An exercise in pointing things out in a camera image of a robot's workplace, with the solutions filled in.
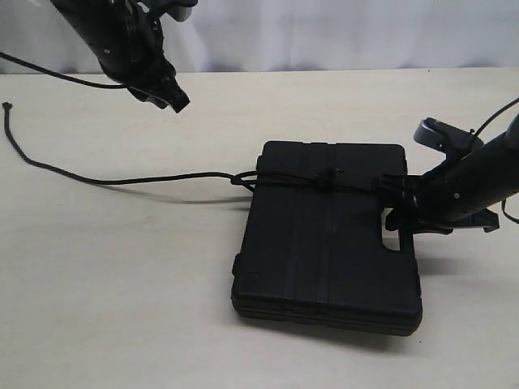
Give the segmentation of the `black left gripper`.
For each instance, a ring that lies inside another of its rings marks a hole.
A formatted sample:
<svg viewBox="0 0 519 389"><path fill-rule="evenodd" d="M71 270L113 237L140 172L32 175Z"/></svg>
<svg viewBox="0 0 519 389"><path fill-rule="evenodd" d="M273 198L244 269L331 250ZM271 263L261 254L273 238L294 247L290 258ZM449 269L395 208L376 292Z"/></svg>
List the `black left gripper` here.
<svg viewBox="0 0 519 389"><path fill-rule="evenodd" d="M190 99L174 76L163 49L147 52L136 61L126 56L121 65L121 84L137 100L151 102L159 108L170 107L180 113L190 104Z"/></svg>

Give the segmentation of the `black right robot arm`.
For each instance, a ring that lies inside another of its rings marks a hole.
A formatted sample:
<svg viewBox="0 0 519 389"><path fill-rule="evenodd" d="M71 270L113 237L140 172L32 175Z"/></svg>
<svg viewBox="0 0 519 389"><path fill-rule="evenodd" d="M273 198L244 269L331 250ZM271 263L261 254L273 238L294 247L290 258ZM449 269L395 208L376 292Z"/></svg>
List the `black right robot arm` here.
<svg viewBox="0 0 519 389"><path fill-rule="evenodd" d="M432 118L421 121L414 139L445 154L422 175L384 174L377 195L390 208L389 231L447 235L456 229L499 228L490 206L518 192L518 121L488 143Z"/></svg>

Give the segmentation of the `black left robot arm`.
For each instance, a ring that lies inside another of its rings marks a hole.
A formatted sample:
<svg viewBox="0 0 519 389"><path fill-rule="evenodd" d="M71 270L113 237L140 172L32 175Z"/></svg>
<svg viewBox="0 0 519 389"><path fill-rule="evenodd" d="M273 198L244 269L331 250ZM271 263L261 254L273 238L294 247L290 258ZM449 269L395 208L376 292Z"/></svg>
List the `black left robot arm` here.
<svg viewBox="0 0 519 389"><path fill-rule="evenodd" d="M54 8L97 57L103 73L133 97L178 113L190 99L164 53L161 17L186 21L197 0L59 0Z"/></svg>

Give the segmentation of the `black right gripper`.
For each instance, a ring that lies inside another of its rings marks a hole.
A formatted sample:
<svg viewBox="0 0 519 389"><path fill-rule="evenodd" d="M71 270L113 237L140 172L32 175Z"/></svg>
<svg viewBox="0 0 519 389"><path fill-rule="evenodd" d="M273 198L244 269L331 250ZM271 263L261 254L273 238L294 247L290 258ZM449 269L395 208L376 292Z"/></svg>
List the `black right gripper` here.
<svg viewBox="0 0 519 389"><path fill-rule="evenodd" d="M394 207L385 217L388 231L450 234L455 229L481 229L490 233L499 228L499 217L489 210L499 202L499 174L489 168L449 168L421 177L383 174L379 197L414 201L417 208Z"/></svg>

